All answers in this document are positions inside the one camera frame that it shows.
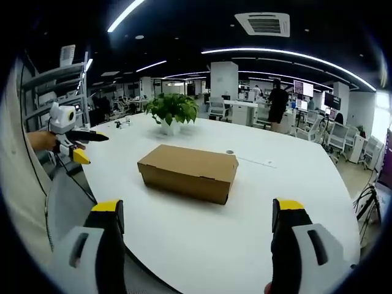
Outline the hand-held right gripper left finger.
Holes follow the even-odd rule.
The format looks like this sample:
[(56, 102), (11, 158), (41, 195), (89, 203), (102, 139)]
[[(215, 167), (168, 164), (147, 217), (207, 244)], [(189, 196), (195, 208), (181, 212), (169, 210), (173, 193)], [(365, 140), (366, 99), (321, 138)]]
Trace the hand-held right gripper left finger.
[(125, 293), (123, 201), (100, 202), (53, 253), (53, 280), (61, 293)]

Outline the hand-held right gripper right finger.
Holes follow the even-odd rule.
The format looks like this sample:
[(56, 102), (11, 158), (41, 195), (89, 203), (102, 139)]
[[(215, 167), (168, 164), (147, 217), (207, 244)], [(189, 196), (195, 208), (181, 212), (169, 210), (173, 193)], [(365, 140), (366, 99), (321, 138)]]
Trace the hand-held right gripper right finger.
[(349, 275), (342, 244), (294, 200), (273, 200), (271, 293), (332, 293)]

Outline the person's left hand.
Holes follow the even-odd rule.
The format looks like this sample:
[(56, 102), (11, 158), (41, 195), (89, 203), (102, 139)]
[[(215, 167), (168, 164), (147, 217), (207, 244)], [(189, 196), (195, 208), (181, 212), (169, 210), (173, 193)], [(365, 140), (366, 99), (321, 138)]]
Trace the person's left hand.
[(28, 132), (26, 135), (35, 151), (52, 151), (56, 147), (56, 135), (47, 130)]

